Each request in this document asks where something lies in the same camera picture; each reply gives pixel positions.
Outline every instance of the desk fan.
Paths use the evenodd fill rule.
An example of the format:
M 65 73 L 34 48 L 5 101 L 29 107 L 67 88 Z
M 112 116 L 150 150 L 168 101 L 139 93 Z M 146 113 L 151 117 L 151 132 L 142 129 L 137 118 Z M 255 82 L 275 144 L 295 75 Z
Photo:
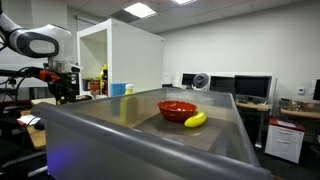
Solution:
M 206 91 L 209 86 L 209 76 L 205 73 L 197 74 L 193 78 L 192 89 L 196 91 Z

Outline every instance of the floor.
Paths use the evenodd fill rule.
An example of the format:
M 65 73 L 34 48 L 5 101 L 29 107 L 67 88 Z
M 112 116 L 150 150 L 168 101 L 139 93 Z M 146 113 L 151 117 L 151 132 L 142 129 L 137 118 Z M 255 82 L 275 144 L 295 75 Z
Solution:
M 320 159 L 309 158 L 308 147 L 302 149 L 299 164 L 265 154 L 264 149 L 255 152 L 261 167 L 274 176 L 287 180 L 320 180 Z

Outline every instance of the white cabinet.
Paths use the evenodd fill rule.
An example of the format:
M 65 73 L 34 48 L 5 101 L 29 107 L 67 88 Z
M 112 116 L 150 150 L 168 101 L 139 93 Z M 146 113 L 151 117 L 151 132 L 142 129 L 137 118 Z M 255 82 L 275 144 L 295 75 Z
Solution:
M 108 64 L 109 84 L 132 83 L 134 92 L 160 88 L 163 40 L 115 19 L 79 31 L 80 94 L 88 94 L 83 91 L 82 79 L 99 76 L 103 64 Z
M 301 131 L 269 125 L 265 152 L 298 163 L 303 136 Z

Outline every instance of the bottle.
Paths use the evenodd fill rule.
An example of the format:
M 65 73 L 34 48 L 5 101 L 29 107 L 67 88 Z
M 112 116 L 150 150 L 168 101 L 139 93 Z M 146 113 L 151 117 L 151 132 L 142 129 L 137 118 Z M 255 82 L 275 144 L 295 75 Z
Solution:
M 126 84 L 125 95 L 133 93 L 133 85 Z M 122 97 L 120 102 L 120 124 L 130 127 L 138 119 L 138 99 L 134 96 Z
M 100 92 L 102 92 L 102 88 L 103 88 L 103 71 L 104 70 L 108 70 L 108 65 L 107 64 L 104 64 L 103 65 L 103 67 L 102 67 L 102 70 L 101 70 L 101 72 L 100 72 L 100 74 L 99 74 L 99 77 L 100 77 Z
M 103 70 L 102 94 L 107 95 L 107 96 L 109 94 L 109 89 L 108 89 L 108 70 Z

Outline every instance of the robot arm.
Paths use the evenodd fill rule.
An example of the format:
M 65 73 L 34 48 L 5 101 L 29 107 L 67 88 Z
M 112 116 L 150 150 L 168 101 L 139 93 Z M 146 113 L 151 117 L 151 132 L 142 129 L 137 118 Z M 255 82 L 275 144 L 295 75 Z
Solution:
M 14 23 L 0 9 L 0 37 L 5 46 L 19 54 L 31 58 L 48 58 L 48 69 L 28 67 L 23 72 L 23 78 L 35 77 L 47 82 L 57 104 L 76 101 L 77 92 L 71 81 L 74 80 L 74 73 L 80 69 L 71 64 L 72 36 L 68 30 L 55 25 L 26 29 Z
M 59 26 L 25 29 L 0 10 L 0 36 L 13 51 L 31 57 L 48 58 L 49 69 L 58 73 L 79 71 L 72 65 L 71 33 Z

